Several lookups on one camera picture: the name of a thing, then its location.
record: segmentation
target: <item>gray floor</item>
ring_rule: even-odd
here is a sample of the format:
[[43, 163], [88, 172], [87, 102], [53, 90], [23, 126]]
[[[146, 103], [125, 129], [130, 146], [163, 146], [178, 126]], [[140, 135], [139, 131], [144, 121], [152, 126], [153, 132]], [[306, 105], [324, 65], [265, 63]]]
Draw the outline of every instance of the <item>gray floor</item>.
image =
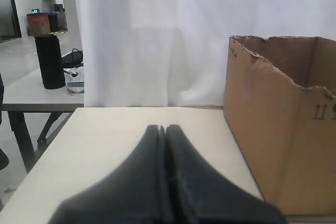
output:
[[[62, 55], [70, 52], [72, 48], [69, 44], [68, 34], [59, 34], [57, 37], [60, 41]], [[6, 86], [38, 68], [39, 65], [33, 37], [24, 37], [0, 44], [0, 73], [5, 85], [5, 92]], [[27, 173], [14, 134], [11, 131], [7, 113], [4, 112], [2, 117], [3, 122], [0, 126], [0, 148], [9, 157], [9, 165], [0, 171], [0, 199], [6, 204], [14, 191], [7, 193], [5, 190], [7, 188], [16, 189], [26, 177]], [[36, 140], [49, 114], [25, 114], [25, 117], [30, 137], [36, 148]], [[53, 125], [52, 129], [65, 117], [66, 115], [62, 115]]]

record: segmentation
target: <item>white table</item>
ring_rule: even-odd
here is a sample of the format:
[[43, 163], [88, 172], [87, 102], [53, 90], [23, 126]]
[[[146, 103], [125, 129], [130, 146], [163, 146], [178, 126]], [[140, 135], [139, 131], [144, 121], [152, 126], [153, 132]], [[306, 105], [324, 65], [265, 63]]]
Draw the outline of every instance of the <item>white table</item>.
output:
[[[46, 139], [51, 125], [64, 112], [73, 112], [83, 107], [84, 94], [73, 94], [66, 87], [47, 90], [37, 69], [5, 88], [3, 111], [8, 111], [12, 131], [15, 134], [27, 171], [36, 163], [37, 156], [43, 152], [53, 136]], [[31, 144], [24, 113], [51, 113], [38, 139], [38, 153]]]
[[222, 175], [261, 197], [222, 110], [77, 109], [0, 213], [1, 224], [46, 224], [62, 200], [104, 178], [132, 152], [149, 124], [179, 124]]

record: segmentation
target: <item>white curtain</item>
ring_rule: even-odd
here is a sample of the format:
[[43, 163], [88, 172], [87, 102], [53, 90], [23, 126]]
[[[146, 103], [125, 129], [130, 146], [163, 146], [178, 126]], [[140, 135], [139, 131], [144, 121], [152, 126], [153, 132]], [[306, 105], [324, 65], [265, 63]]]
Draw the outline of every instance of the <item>white curtain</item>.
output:
[[336, 38], [336, 0], [80, 0], [78, 9], [85, 106], [222, 105], [228, 36]]

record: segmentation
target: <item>black cylindrical speaker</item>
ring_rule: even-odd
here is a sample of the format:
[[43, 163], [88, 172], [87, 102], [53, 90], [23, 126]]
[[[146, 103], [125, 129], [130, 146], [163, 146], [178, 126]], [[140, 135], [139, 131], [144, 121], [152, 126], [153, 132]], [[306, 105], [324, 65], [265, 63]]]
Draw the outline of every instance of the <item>black cylindrical speaker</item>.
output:
[[59, 89], [65, 86], [61, 49], [55, 35], [35, 37], [38, 61], [45, 89]]

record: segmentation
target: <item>doorway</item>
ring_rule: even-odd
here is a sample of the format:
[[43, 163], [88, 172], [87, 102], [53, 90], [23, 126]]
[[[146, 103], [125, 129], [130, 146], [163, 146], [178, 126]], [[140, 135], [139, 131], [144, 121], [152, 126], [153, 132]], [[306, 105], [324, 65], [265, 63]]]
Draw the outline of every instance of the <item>doorway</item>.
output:
[[0, 43], [21, 37], [14, 0], [0, 0]]

